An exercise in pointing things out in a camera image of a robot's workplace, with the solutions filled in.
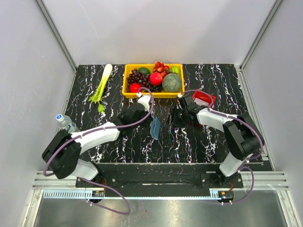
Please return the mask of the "blue leather card holder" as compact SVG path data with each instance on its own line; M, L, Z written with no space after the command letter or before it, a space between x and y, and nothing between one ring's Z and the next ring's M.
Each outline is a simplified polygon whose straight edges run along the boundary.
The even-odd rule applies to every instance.
M158 117L153 116L150 124L150 135L155 140L159 139L160 129L161 129L161 125Z

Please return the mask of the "red plastic card tray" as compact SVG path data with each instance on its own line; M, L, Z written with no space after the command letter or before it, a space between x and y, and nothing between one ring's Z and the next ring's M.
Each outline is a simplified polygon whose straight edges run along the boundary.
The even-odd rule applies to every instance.
M210 95L210 94L206 95L206 94L201 93L201 92L199 92L199 91L197 91L197 90L196 90L196 91L194 92L194 94L192 95L192 98L193 98L193 100L194 100L195 98L199 98L199 99L201 99L201 100L204 100L204 101L208 102L209 105L210 105L210 104L213 104L213 105L211 106L211 108L214 107L215 100L216 100L216 97L215 97L215 96Z

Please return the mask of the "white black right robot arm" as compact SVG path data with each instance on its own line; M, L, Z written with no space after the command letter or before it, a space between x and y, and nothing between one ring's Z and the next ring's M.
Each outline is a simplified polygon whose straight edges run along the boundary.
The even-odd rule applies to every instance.
M264 146L264 139L249 114L221 113L198 105L191 95L178 94L177 105L171 107L166 124L171 128L184 128L190 123L210 126L225 135L229 154L215 176L221 187L228 186L241 165Z

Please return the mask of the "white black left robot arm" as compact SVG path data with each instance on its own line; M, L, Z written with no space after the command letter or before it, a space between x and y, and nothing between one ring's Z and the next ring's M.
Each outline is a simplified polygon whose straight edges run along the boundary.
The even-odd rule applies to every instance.
M75 176L86 179L93 187L101 185L101 170L96 164L80 159L80 155L100 144L115 141L126 131L150 120L153 106L154 103L137 102L122 111L113 122L86 131L58 131L42 153L46 162L44 176L55 175L57 179Z

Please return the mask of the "red tomato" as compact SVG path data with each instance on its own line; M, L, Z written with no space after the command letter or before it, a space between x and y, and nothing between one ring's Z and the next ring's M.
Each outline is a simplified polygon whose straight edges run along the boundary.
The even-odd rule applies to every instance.
M128 87L130 93L137 93L140 88L141 88L140 83L132 83Z

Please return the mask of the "dark blueberry cluster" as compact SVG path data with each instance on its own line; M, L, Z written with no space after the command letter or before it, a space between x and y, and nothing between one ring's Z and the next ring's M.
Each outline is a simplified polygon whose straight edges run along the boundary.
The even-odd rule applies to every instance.
M162 85L157 85L157 86L151 86L149 88L149 90L152 92L152 93L161 93L162 92Z

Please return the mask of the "dark purple grape bunch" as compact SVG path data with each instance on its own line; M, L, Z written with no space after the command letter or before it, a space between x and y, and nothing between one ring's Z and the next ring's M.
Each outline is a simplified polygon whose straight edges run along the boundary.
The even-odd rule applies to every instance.
M146 88L150 88L151 87L151 83L149 80L149 76L150 74L142 74L140 72L138 72L138 69L134 69L131 71L131 73L129 74L128 78L126 79L126 90L127 92L129 92L129 85L132 83L140 83L141 87L146 87Z

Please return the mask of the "green white celery stalk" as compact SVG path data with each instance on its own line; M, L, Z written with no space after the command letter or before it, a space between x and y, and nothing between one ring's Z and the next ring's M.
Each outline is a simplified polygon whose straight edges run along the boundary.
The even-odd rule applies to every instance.
M112 70L113 70L113 66L111 64L107 64L104 67L104 71L103 71L103 74L102 74L102 77L101 77L101 81L100 81L95 93L93 94L93 96L91 96L89 98L89 102L91 102L93 104L98 104L98 112L99 113L103 113L104 110L105 110L104 106L101 103L101 100L102 100L102 96L103 96L107 81L108 81L108 79L109 79L109 77L112 73Z

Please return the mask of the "green netted melon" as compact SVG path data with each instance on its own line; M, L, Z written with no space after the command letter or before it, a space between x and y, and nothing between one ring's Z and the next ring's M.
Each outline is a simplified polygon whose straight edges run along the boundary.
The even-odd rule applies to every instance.
M178 74L170 73L162 81L162 88L169 93L175 93L181 90L182 80Z

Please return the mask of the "red pomegranate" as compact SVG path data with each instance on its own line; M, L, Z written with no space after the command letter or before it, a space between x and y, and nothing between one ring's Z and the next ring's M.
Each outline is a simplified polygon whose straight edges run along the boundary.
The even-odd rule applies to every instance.
M155 72L149 76L150 83L154 86L158 86L163 81L163 76L159 72Z

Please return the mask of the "dark green avocado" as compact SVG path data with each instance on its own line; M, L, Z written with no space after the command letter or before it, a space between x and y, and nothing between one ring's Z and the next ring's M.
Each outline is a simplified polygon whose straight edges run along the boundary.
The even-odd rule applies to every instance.
M144 74L144 75L150 74L150 73L151 73L150 70L149 70L148 68L146 68L146 67L140 67L140 68L138 69L138 72L140 72L140 73L142 73L142 74Z

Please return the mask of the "red lychee cluster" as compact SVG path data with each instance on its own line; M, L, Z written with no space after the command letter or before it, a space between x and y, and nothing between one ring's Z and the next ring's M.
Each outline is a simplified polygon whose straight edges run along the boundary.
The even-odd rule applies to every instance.
M159 72L159 73L163 73L163 72L167 72L169 71L169 66L165 65L164 63L160 62L160 61L156 61L153 67L153 72Z

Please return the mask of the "clear plastic water bottle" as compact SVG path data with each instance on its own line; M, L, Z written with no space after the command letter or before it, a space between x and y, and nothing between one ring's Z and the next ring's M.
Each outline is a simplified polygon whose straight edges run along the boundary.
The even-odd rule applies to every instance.
M68 133L80 131L71 118L63 114L56 115L56 125L58 129L66 130Z

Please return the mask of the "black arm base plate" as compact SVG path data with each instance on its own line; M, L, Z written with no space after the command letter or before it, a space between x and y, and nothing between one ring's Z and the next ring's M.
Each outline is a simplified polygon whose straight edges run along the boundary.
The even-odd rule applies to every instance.
M198 188L243 188L242 177L237 174L231 181L219 184L212 178L213 173L199 172L117 172L106 171L95 176L92 181L105 183L117 188L126 185L185 185Z

